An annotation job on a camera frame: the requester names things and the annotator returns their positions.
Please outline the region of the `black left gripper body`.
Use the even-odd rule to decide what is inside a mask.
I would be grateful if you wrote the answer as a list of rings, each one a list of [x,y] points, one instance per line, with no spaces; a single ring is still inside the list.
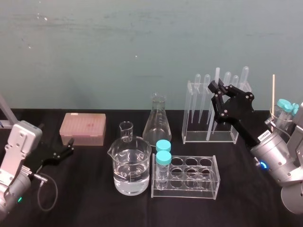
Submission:
[[[25,167],[29,168],[32,174],[36,174],[44,165],[45,161],[52,158],[54,149],[44,142],[39,142],[36,149],[34,149],[25,159]]]

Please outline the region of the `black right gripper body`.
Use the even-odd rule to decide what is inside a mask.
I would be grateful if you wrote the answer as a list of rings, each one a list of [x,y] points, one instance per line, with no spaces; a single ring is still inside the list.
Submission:
[[[252,100],[252,94],[231,97],[219,113],[219,122],[232,125],[249,147],[260,144],[258,137],[269,130],[265,119],[253,110]]]

